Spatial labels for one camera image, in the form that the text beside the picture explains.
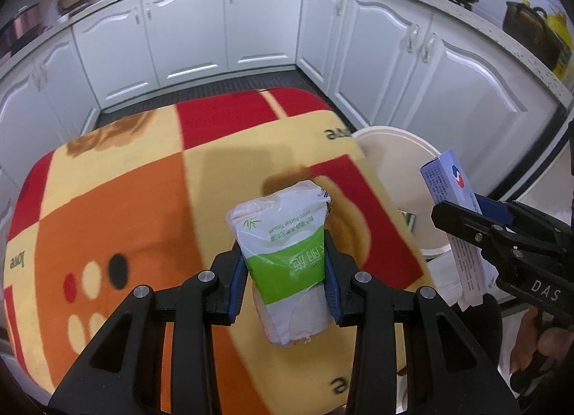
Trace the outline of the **person's right hand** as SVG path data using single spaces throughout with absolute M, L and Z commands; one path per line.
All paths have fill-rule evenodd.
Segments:
M 515 346 L 510 355 L 510 373 L 525 370 L 534 354 L 554 359 L 559 366 L 564 361 L 573 343 L 573 333 L 559 327 L 550 327 L 542 333 L 536 327 L 538 309 L 530 306 L 523 315 Z

